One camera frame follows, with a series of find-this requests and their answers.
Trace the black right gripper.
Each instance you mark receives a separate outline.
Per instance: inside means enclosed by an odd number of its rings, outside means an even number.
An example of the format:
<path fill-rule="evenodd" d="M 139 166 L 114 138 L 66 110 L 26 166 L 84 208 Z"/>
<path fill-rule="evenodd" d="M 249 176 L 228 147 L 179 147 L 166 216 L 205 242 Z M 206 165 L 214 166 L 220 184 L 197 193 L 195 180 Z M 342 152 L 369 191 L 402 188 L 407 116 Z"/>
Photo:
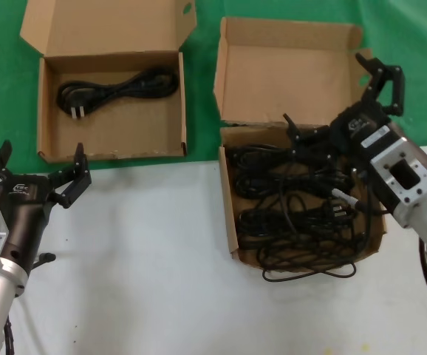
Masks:
<path fill-rule="evenodd" d="M 283 114 L 293 161 L 328 161 L 329 151 L 333 150 L 331 143 L 339 152 L 350 152 L 356 142 L 389 124 L 391 118 L 388 115 L 403 115 L 405 76 L 402 68 L 384 64 L 378 58 L 367 59 L 360 53 L 356 53 L 355 58 L 369 73 L 370 81 L 361 101 L 347 107 L 329 127 L 299 129 L 288 114 Z M 378 98 L 388 82 L 392 83 L 392 101 L 384 106 Z"/>

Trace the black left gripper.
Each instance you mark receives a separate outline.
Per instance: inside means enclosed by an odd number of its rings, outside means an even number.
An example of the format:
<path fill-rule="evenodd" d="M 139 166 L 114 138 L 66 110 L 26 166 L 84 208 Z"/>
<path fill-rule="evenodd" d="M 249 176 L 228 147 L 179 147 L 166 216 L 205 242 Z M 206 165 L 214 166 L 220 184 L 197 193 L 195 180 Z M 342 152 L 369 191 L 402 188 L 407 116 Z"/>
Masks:
<path fill-rule="evenodd" d="M 48 177 L 11 175 L 7 163 L 12 151 L 11 142 L 5 140 L 0 147 L 0 211 L 8 236 L 0 256 L 29 274 L 52 207 L 58 204 L 68 209 L 89 188 L 92 178 L 82 143 L 77 145 L 72 165 Z"/>

